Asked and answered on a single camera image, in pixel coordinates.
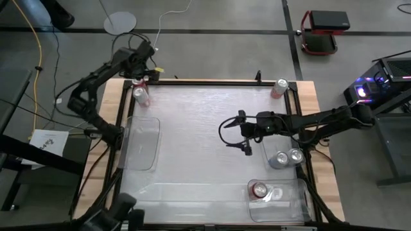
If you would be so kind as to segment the black aluminium table frame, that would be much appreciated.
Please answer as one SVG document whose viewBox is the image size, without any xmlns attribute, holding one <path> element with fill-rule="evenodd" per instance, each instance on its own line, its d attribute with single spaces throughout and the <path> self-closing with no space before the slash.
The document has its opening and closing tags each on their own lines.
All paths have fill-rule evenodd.
<svg viewBox="0 0 411 231">
<path fill-rule="evenodd" d="M 231 87 L 238 87 L 251 84 L 255 86 L 256 80 L 213 80 L 213 79 L 171 79 L 163 78 L 160 83 L 174 83 L 176 85 L 188 84 L 194 86 L 201 84 L 205 86 L 222 86 L 228 84 Z M 297 89 L 297 93 L 289 92 L 292 113 L 301 112 L 303 115 L 317 113 L 320 111 L 319 101 L 315 83 L 313 81 L 293 81 L 292 85 Z M 103 84 L 100 89 L 101 96 L 97 106 L 97 112 L 110 123 L 125 123 L 128 114 L 131 113 L 134 104 L 131 102 L 129 92 L 130 82 L 122 78 L 113 78 Z M 304 168 L 304 173 L 312 181 L 318 194 L 323 199 L 328 209 L 340 220 L 345 220 L 342 208 L 340 193 L 338 192 L 337 178 L 332 170 L 332 164 L 328 160 L 331 156 L 329 148 L 318 145 L 320 153 L 312 151 L 311 166 Z M 73 212 L 74 218 L 84 215 L 86 210 L 92 205 L 92 201 L 98 197 L 98 193 L 103 189 L 103 185 L 114 174 L 117 166 L 119 154 L 106 154 L 101 162 L 96 165 L 89 181 L 85 185 L 84 191 Z"/>
</svg>

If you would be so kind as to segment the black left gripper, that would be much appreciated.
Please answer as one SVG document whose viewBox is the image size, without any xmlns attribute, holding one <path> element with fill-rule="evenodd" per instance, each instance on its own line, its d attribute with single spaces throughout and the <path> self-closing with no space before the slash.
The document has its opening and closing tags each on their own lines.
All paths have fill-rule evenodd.
<svg viewBox="0 0 411 231">
<path fill-rule="evenodd" d="M 146 61 L 138 58 L 127 61 L 127 78 L 132 79 L 133 84 L 138 84 L 138 80 L 142 79 L 149 84 L 150 81 L 159 81 L 159 77 L 160 72 L 148 69 Z"/>
</svg>

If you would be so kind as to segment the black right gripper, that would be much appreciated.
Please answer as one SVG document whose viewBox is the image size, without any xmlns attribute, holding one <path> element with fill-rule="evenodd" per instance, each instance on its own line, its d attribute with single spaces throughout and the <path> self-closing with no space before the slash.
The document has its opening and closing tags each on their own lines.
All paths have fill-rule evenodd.
<svg viewBox="0 0 411 231">
<path fill-rule="evenodd" d="M 243 110 L 238 111 L 238 116 L 224 128 L 240 126 L 241 135 L 245 138 L 242 143 L 227 144 L 227 147 L 239 148 L 246 156 L 252 155 L 250 140 L 259 143 L 264 137 L 271 135 L 288 135 L 288 128 L 281 116 L 274 112 L 259 112 L 255 116 L 246 115 Z"/>
</svg>

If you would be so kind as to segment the red soda can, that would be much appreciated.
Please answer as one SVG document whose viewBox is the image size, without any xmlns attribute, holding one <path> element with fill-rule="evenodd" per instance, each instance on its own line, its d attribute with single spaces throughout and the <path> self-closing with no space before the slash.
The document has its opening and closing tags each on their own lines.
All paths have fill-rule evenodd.
<svg viewBox="0 0 411 231">
<path fill-rule="evenodd" d="M 255 200 L 264 198 L 267 194 L 268 188 L 262 182 L 255 182 L 250 187 L 250 195 Z"/>
<path fill-rule="evenodd" d="M 133 88 L 142 87 L 142 88 L 145 89 L 145 91 L 148 92 L 148 86 L 147 86 L 147 84 L 144 82 L 144 79 L 143 79 L 143 78 L 141 78 L 141 79 L 138 80 L 138 84 L 133 84 L 133 83 L 132 83 L 132 85 L 133 85 Z"/>
</svg>

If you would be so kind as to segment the black bulky machine part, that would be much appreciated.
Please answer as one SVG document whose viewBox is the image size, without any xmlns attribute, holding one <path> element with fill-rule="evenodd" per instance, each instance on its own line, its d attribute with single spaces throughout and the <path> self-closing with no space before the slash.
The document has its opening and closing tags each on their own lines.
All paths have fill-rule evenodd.
<svg viewBox="0 0 411 231">
<path fill-rule="evenodd" d="M 107 209 L 100 209 L 83 221 L 78 231 L 118 231 L 126 221 L 127 231 L 138 231 L 144 227 L 145 211 L 134 209 L 137 200 L 121 193 L 118 199 Z"/>
</svg>

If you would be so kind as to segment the white paper sheet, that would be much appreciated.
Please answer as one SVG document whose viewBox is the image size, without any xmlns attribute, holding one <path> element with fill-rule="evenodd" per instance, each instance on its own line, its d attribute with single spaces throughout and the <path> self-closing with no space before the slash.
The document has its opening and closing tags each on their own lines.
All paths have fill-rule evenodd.
<svg viewBox="0 0 411 231">
<path fill-rule="evenodd" d="M 62 157 L 68 137 L 69 132 L 67 131 L 36 129 L 31 137 L 30 144 Z"/>
</svg>

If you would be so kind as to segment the grey floor lamp base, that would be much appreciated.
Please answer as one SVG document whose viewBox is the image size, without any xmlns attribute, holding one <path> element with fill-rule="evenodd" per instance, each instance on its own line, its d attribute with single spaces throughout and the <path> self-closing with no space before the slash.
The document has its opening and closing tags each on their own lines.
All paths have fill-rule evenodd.
<svg viewBox="0 0 411 231">
<path fill-rule="evenodd" d="M 122 33 L 131 32 L 137 25 L 136 17 L 130 12 L 114 12 L 109 13 L 103 3 L 103 0 L 98 0 L 102 7 L 106 19 L 103 23 L 103 29 L 110 35 L 120 35 Z"/>
</svg>

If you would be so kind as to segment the black computer tower with lights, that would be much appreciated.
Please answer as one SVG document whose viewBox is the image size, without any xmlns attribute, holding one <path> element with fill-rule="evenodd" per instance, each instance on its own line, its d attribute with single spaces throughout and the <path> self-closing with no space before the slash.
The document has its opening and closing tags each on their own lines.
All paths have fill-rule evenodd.
<svg viewBox="0 0 411 231">
<path fill-rule="evenodd" d="M 411 58 L 383 58 L 346 88 L 344 97 L 348 105 L 375 109 L 410 88 Z"/>
</svg>

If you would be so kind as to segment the grey metal side table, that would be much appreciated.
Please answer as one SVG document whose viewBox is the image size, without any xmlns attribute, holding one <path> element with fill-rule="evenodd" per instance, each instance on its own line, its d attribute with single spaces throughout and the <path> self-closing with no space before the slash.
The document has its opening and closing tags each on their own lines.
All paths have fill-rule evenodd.
<svg viewBox="0 0 411 231">
<path fill-rule="evenodd" d="M 411 183 L 411 96 L 392 99 L 374 110 L 376 131 L 392 176 L 378 187 Z"/>
</svg>

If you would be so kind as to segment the clear plastic bin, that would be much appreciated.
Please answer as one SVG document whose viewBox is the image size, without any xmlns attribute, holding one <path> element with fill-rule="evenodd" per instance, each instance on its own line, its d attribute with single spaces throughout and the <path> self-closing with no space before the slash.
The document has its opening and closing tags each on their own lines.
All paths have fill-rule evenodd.
<svg viewBox="0 0 411 231">
<path fill-rule="evenodd" d="M 273 135 L 273 136 L 265 137 L 263 141 L 261 142 L 261 148 L 263 150 L 263 153 L 265 154 L 265 158 L 267 162 L 278 151 L 283 151 L 285 153 L 288 153 L 288 151 L 292 148 L 298 148 L 302 151 L 299 145 L 293 140 L 293 137 L 286 137 L 282 135 Z M 292 165 L 289 163 L 289 165 L 286 168 L 299 166 L 303 164 L 305 160 L 306 158 L 304 157 L 304 161 L 297 165 Z"/>
<path fill-rule="evenodd" d="M 148 171 L 157 158 L 161 124 L 155 117 L 132 116 L 127 119 L 118 168 Z"/>
<path fill-rule="evenodd" d="M 250 187 L 262 182 L 268 194 L 261 199 L 253 199 Z M 251 220 L 256 223 L 301 223 L 311 219 L 308 200 L 311 198 L 306 183 L 300 179 L 256 180 L 247 184 L 247 202 Z"/>
</svg>

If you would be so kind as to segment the red black rolling stool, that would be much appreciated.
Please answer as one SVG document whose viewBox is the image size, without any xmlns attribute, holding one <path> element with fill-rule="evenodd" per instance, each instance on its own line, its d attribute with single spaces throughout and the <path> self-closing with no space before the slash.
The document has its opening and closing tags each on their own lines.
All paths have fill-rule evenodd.
<svg viewBox="0 0 411 231">
<path fill-rule="evenodd" d="M 338 51 L 336 35 L 351 27 L 346 12 L 308 10 L 296 32 L 301 37 L 301 49 L 309 55 L 326 56 Z"/>
</svg>

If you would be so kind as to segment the pink white soda can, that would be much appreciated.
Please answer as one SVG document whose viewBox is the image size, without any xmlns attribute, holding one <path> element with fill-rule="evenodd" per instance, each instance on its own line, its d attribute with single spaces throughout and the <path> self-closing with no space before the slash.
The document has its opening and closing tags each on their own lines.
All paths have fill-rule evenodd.
<svg viewBox="0 0 411 231">
<path fill-rule="evenodd" d="M 271 90 L 271 97 L 279 99 L 288 89 L 288 81 L 284 78 L 278 79 Z"/>
<path fill-rule="evenodd" d="M 144 87 L 135 87 L 132 94 L 141 107 L 150 106 L 150 97 Z"/>
</svg>

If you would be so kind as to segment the black metal stand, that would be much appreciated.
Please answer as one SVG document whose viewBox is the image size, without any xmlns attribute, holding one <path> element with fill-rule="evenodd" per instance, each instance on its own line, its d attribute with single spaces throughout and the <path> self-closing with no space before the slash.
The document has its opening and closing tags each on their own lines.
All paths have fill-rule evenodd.
<svg viewBox="0 0 411 231">
<path fill-rule="evenodd" d="M 63 155 L 58 156 L 3 133 L 29 85 L 30 76 L 30 71 L 0 69 L 0 154 L 4 153 L 6 157 L 0 170 L 6 168 L 18 172 L 0 210 L 12 209 L 20 185 L 27 180 L 42 187 L 71 187 L 73 195 L 68 197 L 67 211 L 72 215 L 91 140 L 71 137 L 66 141 Z"/>
</svg>

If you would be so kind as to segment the person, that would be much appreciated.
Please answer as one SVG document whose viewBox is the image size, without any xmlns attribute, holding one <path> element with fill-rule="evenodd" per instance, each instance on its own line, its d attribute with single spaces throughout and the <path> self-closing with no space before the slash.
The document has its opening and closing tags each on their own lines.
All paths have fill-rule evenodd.
<svg viewBox="0 0 411 231">
<path fill-rule="evenodd" d="M 50 26 L 51 24 L 64 30 L 73 25 L 75 17 L 69 13 L 57 0 L 10 0 L 16 6 L 25 22 L 35 26 Z"/>
</svg>

